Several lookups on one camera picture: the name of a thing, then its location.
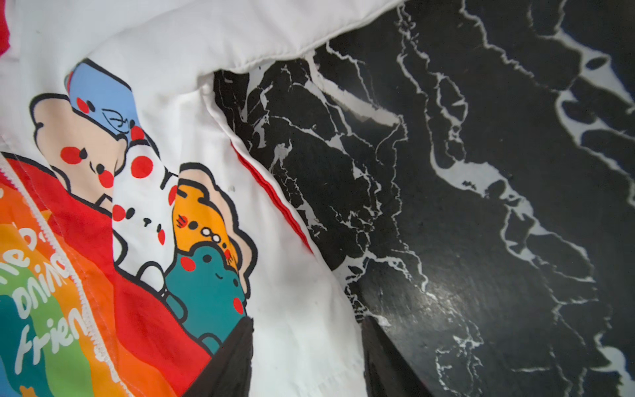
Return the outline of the rainbow hooded kids jacket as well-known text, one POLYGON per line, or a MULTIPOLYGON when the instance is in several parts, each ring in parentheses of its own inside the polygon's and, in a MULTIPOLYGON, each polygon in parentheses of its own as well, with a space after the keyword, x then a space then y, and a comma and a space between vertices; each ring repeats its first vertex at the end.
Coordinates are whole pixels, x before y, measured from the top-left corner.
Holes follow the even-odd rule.
POLYGON ((1 4, 1 393, 184 396, 253 319, 248 396, 365 396, 347 297, 214 101, 392 1, 1 4))

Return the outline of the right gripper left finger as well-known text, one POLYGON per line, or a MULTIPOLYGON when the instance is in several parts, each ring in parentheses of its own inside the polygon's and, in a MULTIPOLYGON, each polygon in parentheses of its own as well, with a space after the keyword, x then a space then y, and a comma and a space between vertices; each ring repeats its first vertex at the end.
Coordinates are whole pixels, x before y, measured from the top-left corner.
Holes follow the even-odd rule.
POLYGON ((253 319, 242 318, 184 396, 248 396, 253 332, 253 319))

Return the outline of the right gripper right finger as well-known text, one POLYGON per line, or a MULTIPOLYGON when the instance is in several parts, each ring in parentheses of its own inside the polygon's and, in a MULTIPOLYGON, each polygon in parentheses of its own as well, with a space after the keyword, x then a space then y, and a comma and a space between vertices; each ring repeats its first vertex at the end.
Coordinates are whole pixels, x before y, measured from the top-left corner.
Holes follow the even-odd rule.
POLYGON ((373 317, 360 327, 368 396, 433 397, 373 317))

